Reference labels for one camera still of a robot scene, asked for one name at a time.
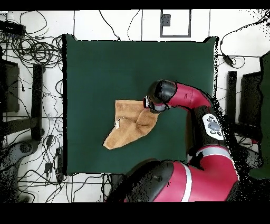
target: wire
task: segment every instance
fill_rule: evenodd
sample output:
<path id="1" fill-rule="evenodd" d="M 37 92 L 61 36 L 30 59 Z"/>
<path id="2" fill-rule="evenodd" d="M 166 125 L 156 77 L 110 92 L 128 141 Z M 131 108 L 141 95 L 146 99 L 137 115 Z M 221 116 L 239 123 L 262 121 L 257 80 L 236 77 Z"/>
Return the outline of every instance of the wire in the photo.
<path id="1" fill-rule="evenodd" d="M 34 202 L 34 200 L 35 200 L 35 195 L 34 195 L 34 194 L 29 193 L 29 192 L 22 191 L 22 190 L 20 190 L 19 188 L 18 188 L 18 190 L 19 190 L 19 192 L 21 192 L 21 193 L 26 193 L 26 194 L 30 194 L 30 195 L 32 195 L 32 196 L 33 196 L 33 201 L 32 201 L 31 203 L 33 203 L 33 202 Z"/>
<path id="2" fill-rule="evenodd" d="M 130 24 L 129 24 L 129 28 L 130 28 L 131 23 L 132 23 L 133 19 L 135 18 L 135 16 L 132 18 L 132 20 L 131 20 L 131 22 L 130 22 Z"/>
<path id="3" fill-rule="evenodd" d="M 24 14 L 26 14 L 26 13 L 29 13 L 29 12 L 33 12 L 33 11 L 28 11 L 28 12 L 24 12 L 24 13 L 22 13 L 21 15 L 20 15 L 20 24 L 22 25 L 22 16 L 24 15 Z M 44 17 L 44 15 L 42 15 L 39 11 L 36 11 L 36 12 L 38 12 L 43 18 L 44 18 L 44 20 L 45 20 L 45 22 L 46 22 L 46 25 L 43 27 L 43 28 L 41 28 L 40 30 L 38 30 L 38 31 L 35 31 L 35 32 L 32 32 L 32 33 L 28 33 L 28 34 L 34 34 L 34 33 L 37 33 L 37 32 L 39 32 L 39 31 L 42 31 L 43 29 L 45 29 L 46 27 L 47 27 L 47 20 L 45 19 L 45 17 Z"/>
<path id="4" fill-rule="evenodd" d="M 107 23 L 107 21 L 104 19 L 104 17 L 103 17 L 103 15 L 102 15 L 102 13 L 101 13 L 100 10 L 99 10 L 99 13 L 100 13 L 101 17 L 103 18 L 103 20 Z M 107 23 L 107 25 L 112 29 L 113 35 L 117 37 L 117 40 L 118 40 L 118 41 L 121 41 L 121 40 L 120 40 L 120 37 L 118 37 L 118 36 L 114 33 L 114 30 L 113 30 L 113 28 L 111 27 L 111 25 L 110 25 L 109 23 Z"/>
<path id="5" fill-rule="evenodd" d="M 58 82 L 56 83 L 56 85 L 55 85 L 55 90 L 56 90 L 56 92 L 57 92 L 59 95 L 62 95 L 62 94 L 57 90 L 57 85 L 58 85 L 60 82 L 63 83 L 63 79 L 61 79 L 60 81 L 58 81 Z"/>
<path id="6" fill-rule="evenodd" d="M 235 66 L 232 66 L 233 68 L 235 68 L 235 69 L 240 69 L 240 68 L 242 68 L 244 65 L 245 65 L 245 63 L 246 63 L 246 59 L 244 58 L 244 57 L 242 57 L 243 59 L 244 59 L 244 63 L 243 63 L 243 65 L 242 66 L 240 66 L 240 67 L 235 67 Z"/>
<path id="7" fill-rule="evenodd" d="M 259 19 L 257 22 L 251 23 L 251 24 L 247 24 L 247 25 L 244 25 L 244 26 L 238 28 L 237 30 L 231 31 L 231 32 L 227 33 L 225 36 L 223 36 L 223 38 L 222 38 L 222 40 L 221 40 L 221 42 L 220 42 L 220 51 L 221 51 L 221 53 L 224 54 L 223 51 L 222 51 L 222 49 L 221 49 L 221 45 L 223 44 L 223 39 L 224 39 L 227 35 L 229 35 L 229 34 L 231 34 L 231 33 L 234 33 L 234 32 L 237 32 L 237 31 L 239 31 L 239 30 L 241 30 L 241 29 L 243 29 L 243 28 L 247 28 L 247 27 L 249 27 L 249 26 L 251 26 L 251 25 L 258 25 L 258 24 L 260 24 L 260 23 L 265 22 L 268 18 L 266 18 L 266 20 L 264 20 L 264 18 L 265 18 L 269 13 L 270 13 L 270 11 L 268 11 L 267 13 L 265 13 L 265 15 L 264 15 L 261 19 Z"/>
<path id="8" fill-rule="evenodd" d="M 237 92 L 236 94 L 240 93 L 241 91 Z M 227 96 L 221 98 L 221 99 L 218 99 L 218 101 L 222 100 L 222 99 L 225 99 Z"/>
<path id="9" fill-rule="evenodd" d="M 87 180 L 88 180 L 89 178 L 101 178 L 101 176 L 89 176 L 88 178 L 86 178 L 86 180 L 84 181 L 83 185 L 82 185 L 79 189 L 77 189 L 76 191 L 74 191 L 74 193 L 73 193 L 73 200 L 71 200 L 72 203 L 75 201 L 75 193 L 76 193 L 77 191 L 79 191 L 80 189 L 83 188 L 83 186 L 85 185 L 85 183 L 87 182 Z"/>

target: green table surface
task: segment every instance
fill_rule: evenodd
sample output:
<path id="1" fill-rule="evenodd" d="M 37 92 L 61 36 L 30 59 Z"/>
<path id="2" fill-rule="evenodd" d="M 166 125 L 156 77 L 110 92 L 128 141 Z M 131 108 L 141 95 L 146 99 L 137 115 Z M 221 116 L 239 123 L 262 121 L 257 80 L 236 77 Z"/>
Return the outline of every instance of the green table surface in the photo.
<path id="1" fill-rule="evenodd" d="M 125 173 L 148 158 L 186 160 L 186 112 L 159 115 L 145 137 L 103 146 L 114 127 L 115 101 L 142 100 L 158 79 L 212 95 L 216 38 L 204 42 L 67 41 L 67 173 Z"/>

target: brown towel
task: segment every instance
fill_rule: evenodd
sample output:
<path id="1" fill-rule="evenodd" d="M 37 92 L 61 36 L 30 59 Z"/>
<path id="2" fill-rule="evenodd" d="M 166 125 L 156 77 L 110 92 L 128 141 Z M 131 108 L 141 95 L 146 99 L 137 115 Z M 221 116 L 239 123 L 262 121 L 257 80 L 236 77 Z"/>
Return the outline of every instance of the brown towel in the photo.
<path id="1" fill-rule="evenodd" d="M 143 107 L 142 101 L 116 100 L 115 127 L 103 145 L 112 150 L 146 136 L 155 126 L 158 114 Z"/>

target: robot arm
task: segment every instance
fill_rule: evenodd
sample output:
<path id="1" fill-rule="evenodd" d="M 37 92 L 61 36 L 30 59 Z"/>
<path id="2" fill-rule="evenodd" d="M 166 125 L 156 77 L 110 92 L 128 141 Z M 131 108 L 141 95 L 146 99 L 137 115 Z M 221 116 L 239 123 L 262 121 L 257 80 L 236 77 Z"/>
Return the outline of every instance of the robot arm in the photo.
<path id="1" fill-rule="evenodd" d="M 222 127 L 202 91 L 177 82 L 154 82 L 143 100 L 145 108 L 161 113 L 181 107 L 187 111 L 188 164 L 150 161 L 126 175 L 107 201 L 224 201 L 238 177 L 224 142 Z"/>

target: white floor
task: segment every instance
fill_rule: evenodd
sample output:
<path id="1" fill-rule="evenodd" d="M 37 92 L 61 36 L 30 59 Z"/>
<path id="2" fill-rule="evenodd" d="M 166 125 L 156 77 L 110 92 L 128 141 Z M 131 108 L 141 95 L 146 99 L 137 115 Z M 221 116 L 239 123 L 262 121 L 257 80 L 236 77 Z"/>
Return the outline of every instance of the white floor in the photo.
<path id="1" fill-rule="evenodd" d="M 236 30 L 246 24 L 256 22 L 264 13 L 258 10 L 192 10 L 191 19 L 191 38 L 161 38 L 160 37 L 160 11 L 159 10 L 142 10 L 138 12 L 137 16 L 133 19 L 133 22 L 128 27 L 132 18 L 138 10 L 127 11 L 102 11 L 104 18 L 113 27 L 114 32 L 123 41 L 131 40 L 143 40 L 143 41 L 170 41 L 170 40 L 191 40 L 191 41 L 203 41 L 210 36 L 218 36 L 220 40 L 222 37 Z M 23 12 L 9 12 L 7 15 L 8 20 L 15 20 L 20 22 L 20 15 Z M 104 22 L 99 11 L 40 11 L 47 20 L 47 27 L 35 35 L 52 36 L 57 37 L 63 33 L 74 34 L 78 40 L 116 40 L 110 27 Z M 3 15 L 0 15 L 0 20 L 5 20 Z M 29 12 L 22 16 L 21 22 L 26 26 L 28 33 L 35 32 L 41 29 L 46 23 L 44 18 L 38 12 Z M 226 96 L 226 76 L 229 70 L 237 70 L 237 92 L 240 91 L 240 80 L 243 74 L 260 71 L 259 58 L 270 50 L 270 32 L 266 23 L 249 26 L 246 29 L 232 33 L 224 38 L 222 45 L 222 51 L 228 55 L 241 55 L 245 56 L 246 63 L 240 69 L 234 69 L 223 63 L 222 57 L 219 57 L 219 63 L 221 64 L 218 69 L 218 90 L 217 98 L 220 100 L 220 105 L 225 109 L 225 96 Z M 45 38 L 41 40 L 47 43 L 51 43 L 52 38 Z M 7 51 L 7 59 L 19 64 L 20 78 L 23 81 L 25 88 L 31 88 L 32 77 L 30 72 L 33 69 L 27 70 L 22 65 L 19 59 L 12 58 L 15 56 L 12 50 Z M 236 67 L 243 65 L 243 58 L 235 58 Z M 60 95 L 55 90 L 55 85 L 62 79 L 61 65 L 55 68 L 48 68 L 43 75 L 44 88 L 43 91 L 49 92 L 51 96 L 44 97 L 43 99 L 43 120 L 42 125 L 45 129 L 45 135 L 52 130 L 53 135 L 59 135 L 60 145 L 63 144 L 63 139 L 60 133 L 53 129 L 53 125 L 56 121 L 56 125 L 59 125 L 59 130 L 62 131 L 62 113 L 63 106 Z M 31 98 L 32 90 L 25 89 L 24 92 L 19 91 L 19 98 L 25 104 L 28 112 L 31 114 Z M 237 102 L 240 101 L 240 93 L 237 94 Z M 24 106 L 20 102 L 20 110 L 18 113 L 4 114 L 5 119 L 12 120 L 22 117 L 27 117 L 27 112 Z M 17 135 L 20 133 L 7 136 L 7 143 L 11 143 Z M 17 141 L 29 138 L 30 132 L 26 132 L 17 138 Z M 57 148 L 55 144 L 51 148 L 52 156 L 50 160 L 53 160 L 55 150 Z M 22 165 L 19 170 L 18 176 L 23 176 L 28 170 L 36 170 L 40 175 L 44 173 L 45 161 L 41 156 L 42 149 L 38 148 L 37 152 L 33 155 L 23 159 Z M 67 177 L 62 184 L 62 189 L 56 191 L 57 196 L 54 197 L 53 202 L 71 202 L 71 197 L 74 197 L 72 192 L 78 190 L 83 183 L 86 184 L 82 189 L 75 193 L 74 202 L 97 202 L 102 201 L 101 198 L 101 175 L 100 174 L 77 174 L 74 177 Z M 51 177 L 51 181 L 55 181 L 54 174 Z M 35 195 L 34 202 L 46 202 L 48 197 L 56 190 L 54 185 L 45 185 L 44 179 L 39 177 L 33 172 L 28 172 L 26 178 L 23 178 L 19 185 L 20 189 L 24 190 L 27 186 L 27 191 Z M 105 192 L 108 193 L 109 185 L 105 185 Z"/>

